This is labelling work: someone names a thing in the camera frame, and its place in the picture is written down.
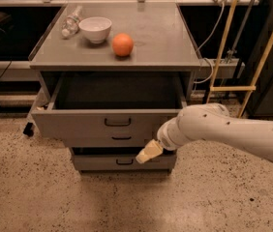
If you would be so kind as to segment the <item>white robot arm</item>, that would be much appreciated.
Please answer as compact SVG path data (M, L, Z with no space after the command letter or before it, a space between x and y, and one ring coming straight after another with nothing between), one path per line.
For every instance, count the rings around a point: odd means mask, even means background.
M240 119L229 116L220 103L195 104L182 108L157 131L138 153L145 163L163 153L198 140L216 141L273 162L273 121Z

